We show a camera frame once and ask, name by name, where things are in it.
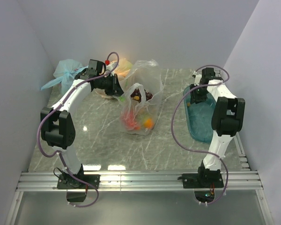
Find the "clear lemon-print plastic bag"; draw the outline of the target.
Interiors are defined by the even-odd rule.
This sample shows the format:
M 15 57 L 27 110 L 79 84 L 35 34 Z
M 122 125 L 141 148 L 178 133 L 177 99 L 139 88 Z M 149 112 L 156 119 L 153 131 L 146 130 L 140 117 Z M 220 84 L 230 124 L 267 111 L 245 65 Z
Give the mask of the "clear lemon-print plastic bag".
M 128 134 L 148 135 L 157 122 L 157 116 L 163 97 L 161 69 L 155 60 L 138 60 L 128 75 L 120 81 L 124 94 L 117 98 L 122 109 L 119 115 L 120 131 Z M 122 123 L 122 115 L 133 112 L 140 130 L 127 130 Z M 143 126 L 146 118 L 152 118 L 154 126 Z

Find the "red fake pepper bunch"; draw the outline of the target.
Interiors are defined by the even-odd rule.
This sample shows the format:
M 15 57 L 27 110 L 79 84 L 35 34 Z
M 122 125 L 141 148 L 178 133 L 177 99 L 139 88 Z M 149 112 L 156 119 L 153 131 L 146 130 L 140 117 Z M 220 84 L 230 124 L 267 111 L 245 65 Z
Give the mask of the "red fake pepper bunch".
M 133 112 L 124 113 L 121 120 L 127 130 L 140 130 L 141 128 Z

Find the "orange green fake mango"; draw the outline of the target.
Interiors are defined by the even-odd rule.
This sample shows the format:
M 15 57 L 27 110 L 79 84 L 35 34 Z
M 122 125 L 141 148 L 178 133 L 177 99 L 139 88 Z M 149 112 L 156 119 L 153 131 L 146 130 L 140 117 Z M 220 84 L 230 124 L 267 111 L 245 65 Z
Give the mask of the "orange green fake mango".
M 152 129 L 153 126 L 154 126 L 154 121 L 152 118 L 146 118 L 144 121 L 143 121 L 143 126 L 147 129 Z

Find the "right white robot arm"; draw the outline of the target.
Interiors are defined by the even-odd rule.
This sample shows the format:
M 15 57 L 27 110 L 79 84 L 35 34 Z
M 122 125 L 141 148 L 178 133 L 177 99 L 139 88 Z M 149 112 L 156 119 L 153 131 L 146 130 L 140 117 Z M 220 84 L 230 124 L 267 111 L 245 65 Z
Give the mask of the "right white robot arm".
M 211 118 L 213 137 L 207 155 L 198 168 L 197 182 L 201 187 L 223 187 L 221 176 L 222 160 L 230 141 L 242 129 L 245 100 L 238 98 L 227 88 L 228 72 L 216 65 L 198 68 L 192 75 L 190 103 L 199 104 L 210 94 L 215 101 Z

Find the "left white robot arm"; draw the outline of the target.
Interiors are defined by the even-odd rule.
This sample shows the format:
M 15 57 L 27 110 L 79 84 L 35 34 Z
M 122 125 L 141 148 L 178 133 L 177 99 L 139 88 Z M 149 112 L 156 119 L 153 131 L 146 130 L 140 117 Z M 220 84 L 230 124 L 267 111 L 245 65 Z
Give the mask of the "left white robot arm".
M 64 168 L 60 171 L 60 182 L 81 188 L 90 186 L 84 175 L 83 166 L 77 158 L 73 143 L 76 136 L 72 115 L 76 112 L 84 98 L 93 90 L 100 89 L 108 96 L 121 96 L 117 74 L 114 72 L 119 59 L 111 63 L 89 60 L 86 67 L 70 73 L 74 79 L 70 88 L 61 99 L 51 107 L 45 107 L 40 113 L 40 125 L 37 130 L 37 145 L 47 158 L 57 155 Z

